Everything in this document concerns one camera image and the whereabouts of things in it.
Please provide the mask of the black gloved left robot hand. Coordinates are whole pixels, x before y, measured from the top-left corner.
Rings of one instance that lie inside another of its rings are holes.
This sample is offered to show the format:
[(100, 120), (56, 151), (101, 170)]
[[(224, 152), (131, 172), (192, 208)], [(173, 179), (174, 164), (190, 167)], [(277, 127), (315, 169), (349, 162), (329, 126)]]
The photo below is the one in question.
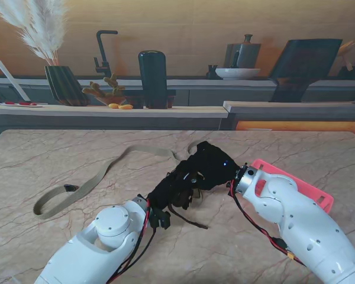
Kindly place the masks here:
[(189, 172), (175, 169), (151, 191), (147, 198), (151, 207), (163, 210), (168, 205), (188, 209), (193, 198), (193, 183)]

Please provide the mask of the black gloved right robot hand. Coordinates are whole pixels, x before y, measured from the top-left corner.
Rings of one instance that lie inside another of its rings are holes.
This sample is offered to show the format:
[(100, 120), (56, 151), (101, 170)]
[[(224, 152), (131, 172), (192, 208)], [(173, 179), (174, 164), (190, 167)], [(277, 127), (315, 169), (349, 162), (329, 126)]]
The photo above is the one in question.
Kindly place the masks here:
[(196, 152), (176, 168), (183, 180), (194, 188), (209, 191), (232, 180), (239, 180), (247, 166), (239, 166), (219, 147), (203, 141), (196, 145)]

